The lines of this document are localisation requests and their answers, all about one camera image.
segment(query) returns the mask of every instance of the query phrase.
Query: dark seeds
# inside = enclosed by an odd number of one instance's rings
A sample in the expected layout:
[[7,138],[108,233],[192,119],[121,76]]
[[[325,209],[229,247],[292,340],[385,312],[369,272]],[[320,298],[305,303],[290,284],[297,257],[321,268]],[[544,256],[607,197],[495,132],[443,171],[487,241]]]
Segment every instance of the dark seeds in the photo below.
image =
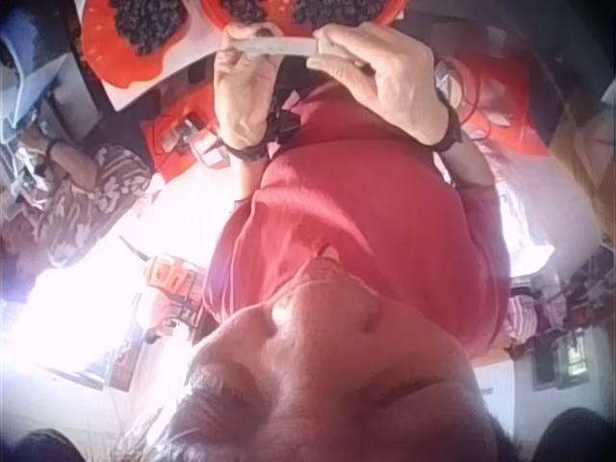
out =
[[115,9],[117,33],[138,55],[163,46],[188,17],[182,0],[110,0],[109,6]]
[[220,5],[238,21],[250,24],[266,20],[266,11],[257,5],[264,0],[220,0]]
[[384,0],[296,0],[293,22],[311,29],[325,24],[358,26],[374,20]]

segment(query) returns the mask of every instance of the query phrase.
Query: red cloth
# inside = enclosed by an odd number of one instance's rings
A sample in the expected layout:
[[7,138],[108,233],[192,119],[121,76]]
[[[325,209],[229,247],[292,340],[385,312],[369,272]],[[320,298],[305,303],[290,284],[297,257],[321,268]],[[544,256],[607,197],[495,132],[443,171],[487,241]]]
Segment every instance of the red cloth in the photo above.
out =
[[302,130],[221,234],[205,285],[212,315],[268,299],[332,245],[349,272],[483,352],[508,298],[496,189],[456,191],[429,153],[339,93],[299,111]]

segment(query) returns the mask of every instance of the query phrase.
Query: hand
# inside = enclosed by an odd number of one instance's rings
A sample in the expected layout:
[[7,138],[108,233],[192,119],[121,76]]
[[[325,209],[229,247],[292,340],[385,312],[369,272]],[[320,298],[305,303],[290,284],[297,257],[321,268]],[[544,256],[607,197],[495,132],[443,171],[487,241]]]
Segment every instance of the hand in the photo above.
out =
[[19,143],[29,151],[45,154],[49,139],[47,139],[34,125],[25,128],[17,137]]
[[273,85],[281,57],[248,55],[231,48],[234,40],[256,37],[263,29],[282,31],[271,23],[232,23],[222,32],[214,63],[214,101],[222,140],[235,149],[258,144],[268,129]]
[[447,108],[434,86],[432,50],[398,31],[365,22],[357,28],[328,25],[315,32],[369,64],[368,75],[349,60],[318,55],[307,66],[329,74],[353,97],[384,120],[422,144],[443,139],[449,124]]

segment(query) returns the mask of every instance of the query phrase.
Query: red plate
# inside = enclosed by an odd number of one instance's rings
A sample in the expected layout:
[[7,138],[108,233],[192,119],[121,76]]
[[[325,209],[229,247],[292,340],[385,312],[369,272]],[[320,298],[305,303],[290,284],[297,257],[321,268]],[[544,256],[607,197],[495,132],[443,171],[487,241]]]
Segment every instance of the red plate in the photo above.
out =
[[[224,26],[234,20],[227,10],[220,5],[220,0],[200,1],[203,11],[219,29],[223,29]],[[399,13],[404,10],[407,2],[408,0],[385,0],[383,10],[374,22],[383,25],[391,24]],[[293,23],[292,16],[294,4],[295,0],[289,0],[286,4],[283,0],[266,0],[259,2],[259,6],[268,14],[268,21],[277,24],[286,35],[297,37],[312,36],[312,31],[309,28]]]
[[121,89],[156,78],[163,71],[165,53],[189,30],[191,9],[185,8],[186,22],[167,43],[149,55],[138,56],[130,43],[117,34],[116,10],[109,6],[109,0],[87,0],[81,33],[86,61],[99,79]]

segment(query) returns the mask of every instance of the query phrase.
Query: bracelet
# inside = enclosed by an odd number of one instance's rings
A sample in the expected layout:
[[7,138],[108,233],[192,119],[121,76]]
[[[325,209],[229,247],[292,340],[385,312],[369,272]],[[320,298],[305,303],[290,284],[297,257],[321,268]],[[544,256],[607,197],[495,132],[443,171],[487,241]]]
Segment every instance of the bracelet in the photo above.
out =
[[437,90],[437,95],[441,103],[443,103],[447,108],[447,112],[449,114],[449,122],[443,139],[436,144],[432,144],[426,147],[432,152],[441,153],[449,151],[451,147],[457,142],[462,142],[462,128],[460,126],[460,118],[458,117],[457,112],[450,105],[446,97],[441,93],[440,90]]
[[224,147],[229,154],[244,162],[254,162],[259,159],[263,159],[268,155],[268,142],[266,141],[267,135],[263,137],[254,146],[245,147],[244,149],[236,149],[234,147],[225,144]]
[[49,166],[51,166],[51,150],[59,142],[62,142],[62,140],[60,140],[59,138],[54,138],[53,140],[50,140],[49,143],[47,144],[47,147],[45,148],[45,163],[43,164],[44,165],[43,168],[45,170],[47,170]]
[[45,148],[45,157],[48,159],[47,162],[51,162],[51,150],[59,142],[63,142],[63,141],[60,140],[59,138],[54,138],[47,144],[47,147]]

